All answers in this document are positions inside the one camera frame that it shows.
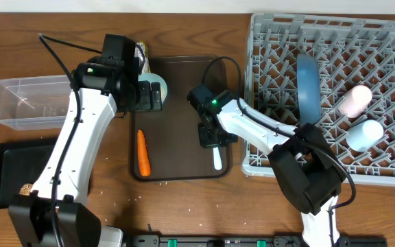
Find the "light blue rice bowl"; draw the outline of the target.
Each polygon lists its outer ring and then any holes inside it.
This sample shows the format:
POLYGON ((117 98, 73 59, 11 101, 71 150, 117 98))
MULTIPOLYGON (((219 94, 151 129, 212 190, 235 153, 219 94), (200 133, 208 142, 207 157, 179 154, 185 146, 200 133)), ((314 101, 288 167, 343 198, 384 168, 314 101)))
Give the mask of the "light blue rice bowl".
POLYGON ((148 81, 151 84, 158 82, 160 84, 160 95, 161 95, 162 104, 165 103, 167 99, 168 88, 166 81, 162 77, 160 77, 155 73, 142 73, 139 76, 139 81, 148 81))

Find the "light blue plastic spoon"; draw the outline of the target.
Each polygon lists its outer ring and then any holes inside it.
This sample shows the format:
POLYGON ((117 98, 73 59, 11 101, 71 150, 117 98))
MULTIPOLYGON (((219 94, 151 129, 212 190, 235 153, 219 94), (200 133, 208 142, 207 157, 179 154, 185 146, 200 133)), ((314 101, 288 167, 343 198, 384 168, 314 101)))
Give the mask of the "light blue plastic spoon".
POLYGON ((218 147, 213 148, 213 167, 217 171, 222 169, 222 159, 218 147))

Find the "dark blue plate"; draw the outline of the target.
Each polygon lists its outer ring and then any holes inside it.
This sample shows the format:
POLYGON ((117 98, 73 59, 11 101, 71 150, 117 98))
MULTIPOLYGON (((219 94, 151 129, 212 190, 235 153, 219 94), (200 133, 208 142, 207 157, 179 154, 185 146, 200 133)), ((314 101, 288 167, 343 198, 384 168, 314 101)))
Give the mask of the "dark blue plate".
POLYGON ((315 124, 321 117, 318 63, 311 56, 299 54, 296 66, 300 124, 315 124))

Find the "pink cup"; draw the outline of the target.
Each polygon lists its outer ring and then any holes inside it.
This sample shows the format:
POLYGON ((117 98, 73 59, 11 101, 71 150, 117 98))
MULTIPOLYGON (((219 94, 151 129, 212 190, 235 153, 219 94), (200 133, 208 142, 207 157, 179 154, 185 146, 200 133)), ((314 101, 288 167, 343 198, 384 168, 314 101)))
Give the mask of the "pink cup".
POLYGON ((338 111, 348 118, 356 118, 364 111, 372 100, 371 90, 364 85, 357 85, 350 89, 340 104, 338 111))

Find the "light blue cup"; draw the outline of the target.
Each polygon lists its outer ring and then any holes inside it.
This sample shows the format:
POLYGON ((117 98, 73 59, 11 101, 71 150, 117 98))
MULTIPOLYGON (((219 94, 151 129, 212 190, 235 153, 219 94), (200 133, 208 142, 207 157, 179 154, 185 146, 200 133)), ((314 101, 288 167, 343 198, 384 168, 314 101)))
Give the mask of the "light blue cup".
POLYGON ((365 152, 383 136, 382 125, 375 120, 366 120, 348 130, 346 142, 355 151, 365 152))

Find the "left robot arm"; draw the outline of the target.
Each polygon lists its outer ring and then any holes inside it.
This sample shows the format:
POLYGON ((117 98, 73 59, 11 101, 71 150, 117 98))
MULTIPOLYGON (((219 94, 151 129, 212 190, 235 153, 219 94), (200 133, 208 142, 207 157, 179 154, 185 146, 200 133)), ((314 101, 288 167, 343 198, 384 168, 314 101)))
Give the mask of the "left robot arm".
POLYGON ((13 197, 8 213, 23 246, 123 246, 120 228, 104 226, 86 208, 95 157, 117 113, 160 111, 160 84, 140 81, 136 43, 107 34, 101 51, 63 71, 71 93, 53 152, 28 195, 13 197))

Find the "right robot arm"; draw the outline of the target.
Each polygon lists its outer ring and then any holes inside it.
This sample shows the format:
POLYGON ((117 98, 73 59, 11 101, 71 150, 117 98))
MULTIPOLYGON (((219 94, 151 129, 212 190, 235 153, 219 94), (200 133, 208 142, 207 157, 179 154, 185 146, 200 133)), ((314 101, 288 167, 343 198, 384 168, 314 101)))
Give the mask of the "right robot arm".
POLYGON ((230 91, 216 95, 204 84, 192 89, 187 101, 201 119, 203 148, 218 148, 238 138, 249 142, 266 155, 283 195, 301 212, 304 242, 338 243, 335 209, 346 173, 318 128, 278 122, 230 91))

